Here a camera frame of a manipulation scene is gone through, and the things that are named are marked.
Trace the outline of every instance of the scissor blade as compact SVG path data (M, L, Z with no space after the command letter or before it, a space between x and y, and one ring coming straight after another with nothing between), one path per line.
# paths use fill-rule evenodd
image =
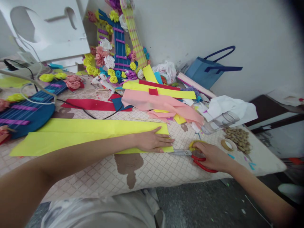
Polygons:
M191 156L192 152L190 150L174 150L174 152L170 153L172 155L185 155Z

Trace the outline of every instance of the left hand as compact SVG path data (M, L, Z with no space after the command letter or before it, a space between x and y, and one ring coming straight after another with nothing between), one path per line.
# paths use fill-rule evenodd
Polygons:
M134 134L136 147L146 152L163 153L160 147L172 146L174 139L170 139L170 135L156 134L159 129L161 126L152 131Z

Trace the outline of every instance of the black cord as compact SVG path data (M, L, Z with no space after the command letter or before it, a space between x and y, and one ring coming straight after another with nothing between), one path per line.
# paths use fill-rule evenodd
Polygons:
M24 66L23 64L21 64L21 63L18 63L17 61L14 61L14 60L11 60L11 59L4 59L3 60L3 62L5 63L5 62L7 62L7 60L8 61L11 61L11 62L14 62L14 63L17 63L17 64L19 64L19 65L21 65L21 66L23 66L23 67L25 67L25 68L27 68L30 72L31 72L31 75L32 75L32 79L33 80L35 80L34 79L34 74L33 74L33 72L31 71L31 69L30 68L28 68L28 67L26 67L26 66Z
M64 101L64 100L60 100L60 99L57 99L58 101L62 101L62 102L64 102L64 103L67 103L67 104L69 104L69 105L71 105L71 106L74 106L74 107L76 107L76 108L79 108L79 109L82 109L88 116L90 116L90 117L92 117L93 119L97 119L96 117L94 117L94 116L92 116L91 114L89 114L84 108L82 108L82 107L79 107L79 106L77 106L77 105L74 105L74 104L71 104L71 103L69 103L69 102L66 102L66 101ZM113 113L113 114L111 114L111 115L109 115L108 117L106 117L106 118L103 118L103 120L104 119L107 119L107 118L109 118L109 117L111 117L111 116L113 116L114 114L116 114L116 113L118 113L120 110L121 110L121 108L123 107L124 105L122 104L121 106L120 106L120 108L115 112L115 113Z

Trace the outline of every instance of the right hand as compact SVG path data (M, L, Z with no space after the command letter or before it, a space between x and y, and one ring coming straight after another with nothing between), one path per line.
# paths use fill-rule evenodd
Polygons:
M206 161L200 161L200 163L208 169L230 174L234 169L240 166L238 162L229 157L217 146L196 142L193 144L193 147L198 148L205 155Z

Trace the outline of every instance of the wooden stick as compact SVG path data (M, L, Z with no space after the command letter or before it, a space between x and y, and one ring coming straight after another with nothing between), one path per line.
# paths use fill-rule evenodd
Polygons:
M167 124L166 122L160 122L160 121L156 121L156 120L145 120L145 119L138 119L138 118L131 118L131 119L136 119L136 120L144 120L144 121L150 121L150 122L156 122L156 123L161 123L161 124Z

